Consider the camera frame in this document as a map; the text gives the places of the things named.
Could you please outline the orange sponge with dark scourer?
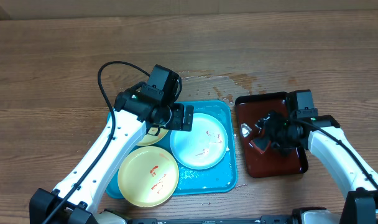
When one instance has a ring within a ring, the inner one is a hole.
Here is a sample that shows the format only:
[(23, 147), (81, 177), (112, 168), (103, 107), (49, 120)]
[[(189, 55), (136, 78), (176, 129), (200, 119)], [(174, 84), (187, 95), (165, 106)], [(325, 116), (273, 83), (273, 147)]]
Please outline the orange sponge with dark scourer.
[(255, 124), (258, 134), (250, 141), (250, 145), (257, 150), (260, 154), (265, 153), (271, 145), (269, 130), (265, 129), (262, 123)]

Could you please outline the light blue plate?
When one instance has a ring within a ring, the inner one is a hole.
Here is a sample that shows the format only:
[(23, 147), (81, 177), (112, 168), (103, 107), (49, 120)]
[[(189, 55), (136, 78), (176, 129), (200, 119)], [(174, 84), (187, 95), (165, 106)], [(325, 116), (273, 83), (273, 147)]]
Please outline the light blue plate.
[(228, 134), (215, 117), (195, 113), (191, 131), (172, 131), (170, 148), (176, 160), (189, 169), (209, 169), (218, 164), (228, 147)]

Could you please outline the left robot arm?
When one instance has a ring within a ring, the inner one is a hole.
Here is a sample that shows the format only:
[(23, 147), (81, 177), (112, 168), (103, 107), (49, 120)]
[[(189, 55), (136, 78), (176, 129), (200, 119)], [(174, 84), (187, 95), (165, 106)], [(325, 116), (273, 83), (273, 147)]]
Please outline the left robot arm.
[(31, 223), (125, 223), (98, 206), (114, 174), (150, 128), (191, 131), (193, 107), (177, 103), (182, 90), (178, 73), (155, 65), (146, 82), (120, 92), (110, 102), (110, 117), (78, 165), (52, 191), (37, 189), (29, 202)]

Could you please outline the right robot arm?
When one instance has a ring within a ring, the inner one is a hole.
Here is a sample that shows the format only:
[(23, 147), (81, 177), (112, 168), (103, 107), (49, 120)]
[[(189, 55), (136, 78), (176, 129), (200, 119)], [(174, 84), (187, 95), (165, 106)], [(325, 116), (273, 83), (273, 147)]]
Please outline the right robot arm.
[(298, 208), (293, 223), (376, 223), (378, 173), (346, 139), (331, 115), (320, 116), (310, 90), (285, 94), (287, 114), (270, 110), (255, 124), (252, 145), (258, 151), (275, 149), (288, 154), (296, 147), (308, 150), (328, 170), (345, 199), (340, 215), (325, 208)]

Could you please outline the dark red rectangular tray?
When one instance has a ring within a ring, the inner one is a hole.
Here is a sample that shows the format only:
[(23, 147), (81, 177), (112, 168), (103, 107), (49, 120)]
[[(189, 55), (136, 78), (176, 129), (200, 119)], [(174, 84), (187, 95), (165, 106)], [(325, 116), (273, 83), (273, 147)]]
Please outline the dark red rectangular tray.
[(297, 147), (288, 156), (282, 156), (272, 149), (260, 154), (250, 145), (250, 141), (258, 134), (255, 124), (269, 111), (288, 116), (286, 95), (286, 92), (278, 92), (240, 96), (235, 101), (238, 133), (244, 151), (246, 170), (253, 178), (304, 174), (308, 170), (307, 156), (302, 147)]

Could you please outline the blue plastic tray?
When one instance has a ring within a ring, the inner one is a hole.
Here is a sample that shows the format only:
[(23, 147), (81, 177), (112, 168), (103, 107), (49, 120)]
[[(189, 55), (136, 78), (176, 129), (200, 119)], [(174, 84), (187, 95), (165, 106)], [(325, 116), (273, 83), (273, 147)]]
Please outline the blue plastic tray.
[[(229, 106), (219, 100), (184, 101), (183, 104), (194, 106), (194, 114), (208, 114), (220, 121), (228, 134), (228, 147), (223, 159), (209, 169), (189, 169), (175, 159), (179, 169), (179, 180), (173, 195), (193, 195), (230, 191), (237, 183), (237, 165), (233, 122)], [(150, 146), (161, 147), (173, 156), (170, 148), (171, 132), (172, 131), (169, 131), (163, 139)]]

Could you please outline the upper yellow plate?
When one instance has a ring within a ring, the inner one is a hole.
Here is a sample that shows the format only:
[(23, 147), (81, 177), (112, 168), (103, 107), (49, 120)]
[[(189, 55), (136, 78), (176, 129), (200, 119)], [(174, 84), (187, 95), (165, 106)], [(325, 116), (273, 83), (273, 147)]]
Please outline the upper yellow plate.
[(168, 130), (163, 128), (150, 128), (144, 138), (137, 143), (138, 146), (149, 146), (159, 142), (168, 133)]

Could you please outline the yellow plate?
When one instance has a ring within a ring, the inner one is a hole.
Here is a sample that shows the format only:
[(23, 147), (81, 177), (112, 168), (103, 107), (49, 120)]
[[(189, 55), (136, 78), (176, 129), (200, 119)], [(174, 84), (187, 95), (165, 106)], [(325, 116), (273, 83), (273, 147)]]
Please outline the yellow plate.
[(179, 169), (171, 153), (146, 146), (132, 151), (118, 171), (122, 196), (138, 207), (155, 207), (167, 201), (178, 185)]
[(138, 146), (149, 146), (159, 142), (168, 133), (168, 130), (163, 128), (150, 128), (144, 138), (137, 143)]

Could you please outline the lower yellow plate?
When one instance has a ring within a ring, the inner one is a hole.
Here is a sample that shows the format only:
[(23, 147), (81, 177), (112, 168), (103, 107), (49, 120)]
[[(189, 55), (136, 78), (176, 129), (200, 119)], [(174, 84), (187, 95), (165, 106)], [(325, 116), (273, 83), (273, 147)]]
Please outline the lower yellow plate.
[(171, 153), (146, 146), (132, 151), (118, 171), (122, 196), (138, 207), (155, 207), (167, 201), (178, 185), (179, 169)]

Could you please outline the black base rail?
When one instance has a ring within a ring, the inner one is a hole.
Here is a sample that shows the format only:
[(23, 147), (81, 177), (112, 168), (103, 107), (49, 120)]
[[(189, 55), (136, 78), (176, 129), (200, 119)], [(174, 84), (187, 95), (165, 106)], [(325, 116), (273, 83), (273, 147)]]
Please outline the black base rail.
[(127, 224), (296, 224), (298, 221), (291, 215), (263, 215), (258, 218), (199, 218), (199, 219), (168, 219), (135, 218)]

